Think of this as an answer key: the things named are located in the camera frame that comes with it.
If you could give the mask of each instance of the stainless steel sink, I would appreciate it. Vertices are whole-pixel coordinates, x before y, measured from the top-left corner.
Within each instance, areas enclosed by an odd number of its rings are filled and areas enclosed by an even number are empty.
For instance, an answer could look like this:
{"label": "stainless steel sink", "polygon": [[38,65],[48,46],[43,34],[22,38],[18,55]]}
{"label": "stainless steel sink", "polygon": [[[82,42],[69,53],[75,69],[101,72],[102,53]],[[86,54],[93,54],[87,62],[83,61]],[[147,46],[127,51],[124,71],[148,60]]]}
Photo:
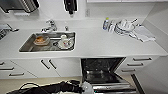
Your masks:
{"label": "stainless steel sink", "polygon": [[[67,38],[72,38],[74,44],[68,49],[60,49],[58,42],[61,40],[61,35],[66,35]],[[50,42],[47,45],[35,45],[34,41],[38,36],[49,37]],[[52,32],[52,33],[35,33],[32,34],[29,39],[20,48],[19,52],[38,52],[38,51],[71,51],[75,45],[75,32]]]}

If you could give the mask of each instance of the drawer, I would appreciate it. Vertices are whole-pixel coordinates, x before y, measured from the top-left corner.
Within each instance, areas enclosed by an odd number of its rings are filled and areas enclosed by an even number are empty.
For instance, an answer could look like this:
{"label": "drawer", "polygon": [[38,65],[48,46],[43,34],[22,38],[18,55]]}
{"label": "drawer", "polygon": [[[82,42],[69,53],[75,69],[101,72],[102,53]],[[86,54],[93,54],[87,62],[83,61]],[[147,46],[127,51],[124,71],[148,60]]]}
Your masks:
{"label": "drawer", "polygon": [[141,69],[142,68],[122,68],[122,69],[117,69],[115,73],[119,75],[130,75],[130,74],[135,74],[135,72]]}
{"label": "drawer", "polygon": [[159,56],[126,57],[126,59],[119,65],[115,73],[119,75],[134,74],[155,61],[157,58],[159,58]]}
{"label": "drawer", "polygon": [[155,61],[159,56],[140,56],[140,57],[126,57],[120,64],[118,69],[121,68],[142,68]]}
{"label": "drawer", "polygon": [[0,67],[13,67],[15,66],[10,60],[0,60]]}
{"label": "drawer", "polygon": [[36,78],[10,60],[0,60],[0,79]]}

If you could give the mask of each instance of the bottle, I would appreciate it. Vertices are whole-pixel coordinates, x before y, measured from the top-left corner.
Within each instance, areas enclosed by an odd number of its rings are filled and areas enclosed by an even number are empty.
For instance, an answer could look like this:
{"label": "bottle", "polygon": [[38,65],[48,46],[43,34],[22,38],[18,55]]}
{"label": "bottle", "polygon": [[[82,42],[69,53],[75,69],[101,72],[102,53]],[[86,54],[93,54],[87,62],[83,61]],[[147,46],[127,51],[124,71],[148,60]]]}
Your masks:
{"label": "bottle", "polygon": [[113,33],[115,29],[116,23],[114,20],[111,21],[109,27],[108,27],[108,32]]}
{"label": "bottle", "polygon": [[109,18],[108,17],[106,17],[106,20],[104,20],[104,23],[103,23],[103,29],[104,30],[107,30],[107,28],[108,28],[108,21],[109,20]]}

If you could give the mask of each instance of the drawer handle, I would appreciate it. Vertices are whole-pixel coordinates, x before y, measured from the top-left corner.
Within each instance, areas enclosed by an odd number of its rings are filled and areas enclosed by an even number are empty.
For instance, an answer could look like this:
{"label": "drawer handle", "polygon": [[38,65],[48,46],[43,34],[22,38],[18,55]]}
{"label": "drawer handle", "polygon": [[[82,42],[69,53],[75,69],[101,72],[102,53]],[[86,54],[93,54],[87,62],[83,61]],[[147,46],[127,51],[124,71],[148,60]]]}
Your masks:
{"label": "drawer handle", "polygon": [[5,64],[4,62],[0,63],[0,65],[4,65],[4,64]]}
{"label": "drawer handle", "polygon": [[50,69],[50,67],[48,67],[43,60],[41,60],[41,63],[47,68],[47,69]]}
{"label": "drawer handle", "polygon": [[24,73],[22,73],[22,74],[9,74],[9,76],[23,76],[24,75]]}
{"label": "drawer handle", "polygon": [[49,60],[49,62],[54,67],[54,69],[57,69],[57,67],[51,62],[51,59]]}
{"label": "drawer handle", "polygon": [[121,70],[122,72],[133,72],[133,71],[135,71],[135,69],[133,69],[133,70]]}
{"label": "drawer handle", "polygon": [[146,59],[135,59],[133,58],[134,61],[146,61],[146,60],[152,60],[152,58],[146,58]]}
{"label": "drawer handle", "polygon": [[127,64],[127,66],[143,66],[143,63],[141,63],[141,64]]}
{"label": "drawer handle", "polygon": [[0,70],[14,70],[14,67],[13,68],[9,68],[9,69],[0,69]]}

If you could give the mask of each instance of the dishwasher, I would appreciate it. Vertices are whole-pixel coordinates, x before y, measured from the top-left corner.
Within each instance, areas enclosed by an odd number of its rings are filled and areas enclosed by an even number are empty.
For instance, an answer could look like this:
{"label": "dishwasher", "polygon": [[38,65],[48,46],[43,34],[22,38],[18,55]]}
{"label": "dishwasher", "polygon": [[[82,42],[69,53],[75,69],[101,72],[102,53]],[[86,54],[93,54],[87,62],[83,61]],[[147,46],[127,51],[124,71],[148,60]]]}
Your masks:
{"label": "dishwasher", "polygon": [[130,83],[114,73],[124,59],[82,58],[83,83],[89,83],[94,94],[136,94],[136,89]]}

